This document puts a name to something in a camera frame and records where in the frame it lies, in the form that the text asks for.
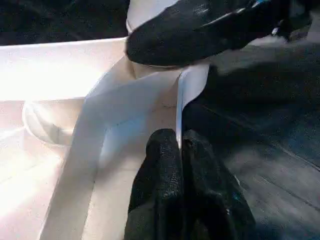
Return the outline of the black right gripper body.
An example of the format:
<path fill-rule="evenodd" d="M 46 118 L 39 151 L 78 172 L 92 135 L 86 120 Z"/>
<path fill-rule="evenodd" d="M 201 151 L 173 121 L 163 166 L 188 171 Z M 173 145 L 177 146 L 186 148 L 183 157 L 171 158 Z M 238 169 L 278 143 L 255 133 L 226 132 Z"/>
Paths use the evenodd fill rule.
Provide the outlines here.
<path fill-rule="evenodd" d="M 307 36 L 312 23 L 309 2 L 304 0 L 255 0 L 252 9 L 253 40 L 271 36 L 297 41 Z"/>

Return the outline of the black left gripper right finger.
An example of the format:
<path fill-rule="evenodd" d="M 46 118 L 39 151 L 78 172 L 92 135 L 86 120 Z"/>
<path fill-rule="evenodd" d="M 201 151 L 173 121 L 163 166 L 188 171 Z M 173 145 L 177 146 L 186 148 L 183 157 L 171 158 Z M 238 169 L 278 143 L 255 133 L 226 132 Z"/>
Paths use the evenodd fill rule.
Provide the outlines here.
<path fill-rule="evenodd" d="M 239 181 L 215 155 L 212 144 L 193 130 L 182 138 L 188 239 L 248 240 L 255 218 Z"/>

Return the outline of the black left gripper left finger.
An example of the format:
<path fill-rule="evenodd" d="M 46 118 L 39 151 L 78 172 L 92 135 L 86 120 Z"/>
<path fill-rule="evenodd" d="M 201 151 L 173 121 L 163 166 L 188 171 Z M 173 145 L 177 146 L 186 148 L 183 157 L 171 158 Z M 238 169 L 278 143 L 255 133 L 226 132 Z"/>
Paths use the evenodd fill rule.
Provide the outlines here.
<path fill-rule="evenodd" d="M 180 151 L 172 129 L 156 130 L 132 184 L 124 229 L 126 240 L 181 240 L 184 187 Z"/>

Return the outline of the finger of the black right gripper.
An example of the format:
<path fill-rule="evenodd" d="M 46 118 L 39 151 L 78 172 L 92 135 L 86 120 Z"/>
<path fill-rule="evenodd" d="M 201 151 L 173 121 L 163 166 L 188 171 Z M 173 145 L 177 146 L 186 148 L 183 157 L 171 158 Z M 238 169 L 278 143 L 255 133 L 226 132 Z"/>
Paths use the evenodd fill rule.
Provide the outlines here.
<path fill-rule="evenodd" d="M 281 0 L 179 0 L 136 28 L 126 55 L 150 66 L 183 66 L 238 50 L 271 33 Z"/>

